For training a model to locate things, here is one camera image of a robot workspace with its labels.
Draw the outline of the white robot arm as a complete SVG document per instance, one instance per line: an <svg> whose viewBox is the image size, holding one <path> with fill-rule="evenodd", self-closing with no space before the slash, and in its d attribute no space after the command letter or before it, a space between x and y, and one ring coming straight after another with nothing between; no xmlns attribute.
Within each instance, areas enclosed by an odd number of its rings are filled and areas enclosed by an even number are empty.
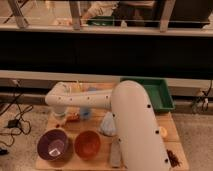
<svg viewBox="0 0 213 171"><path fill-rule="evenodd" d="M110 110L127 171L171 170L154 109L142 85L126 80L112 89L79 93L66 92L66 86L57 83L45 97L57 116L63 116L68 106Z"/></svg>

